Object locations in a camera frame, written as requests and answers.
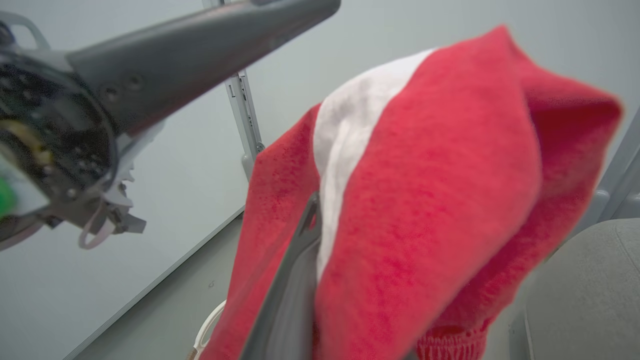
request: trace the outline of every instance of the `white wall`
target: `white wall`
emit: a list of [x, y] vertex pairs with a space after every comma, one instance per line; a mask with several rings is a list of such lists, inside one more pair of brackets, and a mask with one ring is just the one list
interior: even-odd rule
[[248, 69], [262, 139], [368, 68], [503, 23], [540, 65], [620, 96], [626, 129], [640, 104], [638, 0], [342, 0], [333, 18]]
[[[76, 49], [202, 9], [201, 0], [4, 0], [54, 49]], [[139, 156], [127, 191], [144, 234], [93, 250], [63, 224], [0, 252], [0, 359], [59, 360], [78, 347], [244, 205], [243, 149], [227, 93], [173, 115]]]

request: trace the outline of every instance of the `red garment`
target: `red garment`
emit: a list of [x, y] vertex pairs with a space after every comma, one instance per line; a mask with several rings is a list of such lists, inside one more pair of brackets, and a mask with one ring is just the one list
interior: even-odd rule
[[535, 66], [505, 28], [352, 79], [258, 156], [201, 359], [239, 356], [318, 190], [316, 359], [480, 359], [588, 205], [619, 118], [614, 98]]

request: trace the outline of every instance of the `white stripe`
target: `white stripe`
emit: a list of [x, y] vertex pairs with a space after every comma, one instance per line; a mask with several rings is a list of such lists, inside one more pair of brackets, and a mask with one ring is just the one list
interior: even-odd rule
[[314, 130], [314, 157], [320, 174], [323, 215], [318, 280], [333, 249], [344, 189], [382, 111], [433, 51], [423, 51], [373, 68], [349, 80], [320, 105]]

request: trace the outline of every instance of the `green object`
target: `green object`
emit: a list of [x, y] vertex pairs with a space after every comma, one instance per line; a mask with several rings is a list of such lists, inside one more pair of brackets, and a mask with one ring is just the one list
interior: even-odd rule
[[3, 178], [0, 177], [0, 217], [9, 214], [15, 206], [15, 193]]

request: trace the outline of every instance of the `gray floor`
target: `gray floor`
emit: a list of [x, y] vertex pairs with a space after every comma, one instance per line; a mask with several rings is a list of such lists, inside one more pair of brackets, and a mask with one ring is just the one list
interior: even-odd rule
[[[184, 359], [207, 315], [227, 297], [242, 220], [232, 221], [76, 360]], [[522, 286], [528, 287], [533, 276]], [[522, 293], [492, 325], [484, 360], [520, 360], [509, 353], [510, 325]]]

